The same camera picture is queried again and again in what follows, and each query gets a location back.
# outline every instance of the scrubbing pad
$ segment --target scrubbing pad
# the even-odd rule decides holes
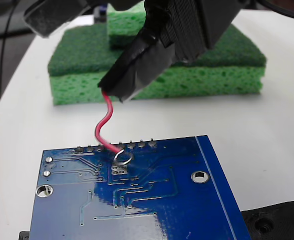
[[[103,101],[97,83],[122,50],[110,50],[105,24],[66,31],[50,63],[54,104]],[[177,63],[135,99],[256,94],[266,59],[234,26],[197,62]]]
[[[116,11],[109,4],[107,15],[109,44],[112,48],[122,48],[133,40],[145,22],[144,2],[127,11]]]

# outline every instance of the black cable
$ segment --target black cable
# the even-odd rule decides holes
[[[9,18],[8,18],[8,21],[7,21],[5,33],[3,35],[2,47],[1,47],[1,56],[0,56],[0,99],[1,99],[1,92],[2,92],[2,77],[3,77],[2,71],[3,71],[3,58],[4,58],[4,54],[5,54],[6,39],[7,39],[7,34],[8,34],[11,18],[13,16],[13,13],[14,13],[18,3],[19,3],[18,0],[13,0],[13,6],[12,6],[12,9],[11,9],[10,14],[9,14]]]

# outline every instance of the metal ring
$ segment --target metal ring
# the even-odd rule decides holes
[[[119,166],[123,166],[123,165],[127,165],[132,159],[133,159],[133,154],[131,152],[124,152],[125,150],[122,149],[120,150],[116,155],[115,155],[115,158],[113,159],[113,162],[116,164],[116,165],[119,165]],[[126,161],[117,161],[117,158],[120,154],[126,154],[129,156],[129,159],[126,160]]]

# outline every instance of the wire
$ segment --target wire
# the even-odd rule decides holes
[[[3,58],[4,58],[4,54],[5,54],[5,46],[6,46],[6,39],[7,39],[7,34],[8,34],[8,30],[9,30],[9,26],[10,26],[10,22],[11,22],[11,18],[12,15],[16,9],[16,7],[18,6],[19,1],[17,0],[13,0],[13,6],[11,9],[11,12],[9,14],[9,18],[7,21],[7,25],[6,25],[6,29],[5,29],[5,33],[3,36],[3,41],[2,41],[2,47],[1,47],[1,56],[0,56],[0,99],[1,99],[1,93],[2,93],[2,78],[3,78]]]
[[[105,146],[105,148],[107,148],[110,151],[117,154],[118,152],[122,151],[122,149],[117,148],[116,146],[112,145],[111,143],[108,143],[108,141],[104,140],[100,136],[101,128],[103,127],[104,124],[106,124],[110,120],[112,113],[113,113],[112,102],[111,102],[109,96],[104,91],[102,91],[102,96],[107,103],[108,111],[107,111],[107,114],[104,116],[104,118],[101,119],[101,121],[97,124],[96,129],[95,129],[95,137],[102,145]]]

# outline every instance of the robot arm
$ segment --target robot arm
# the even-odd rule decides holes
[[[25,13],[26,23],[48,37],[89,7],[105,4],[126,10],[139,0],[39,0]],[[259,0],[294,18],[294,0]],[[284,8],[284,2],[291,8]],[[247,0],[145,0],[146,20],[98,87],[129,100],[175,62],[191,63],[212,49]]]

